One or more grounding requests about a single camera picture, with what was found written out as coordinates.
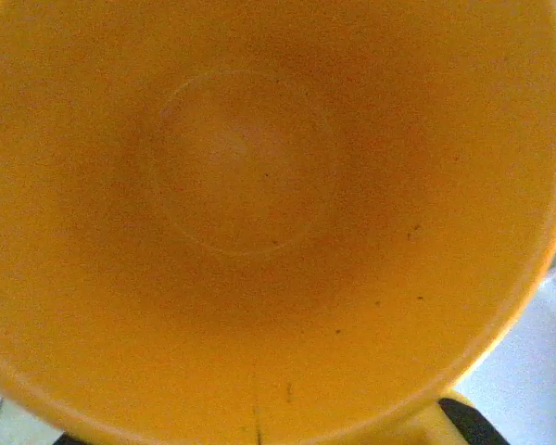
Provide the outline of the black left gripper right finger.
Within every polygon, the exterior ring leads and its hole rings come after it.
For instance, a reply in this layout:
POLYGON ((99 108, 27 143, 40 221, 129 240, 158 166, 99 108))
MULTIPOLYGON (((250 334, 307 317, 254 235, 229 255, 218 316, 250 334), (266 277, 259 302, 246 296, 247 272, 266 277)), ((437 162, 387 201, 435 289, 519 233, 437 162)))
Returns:
POLYGON ((499 443, 498 430, 474 407, 451 398, 440 399, 438 405, 468 444, 499 443))

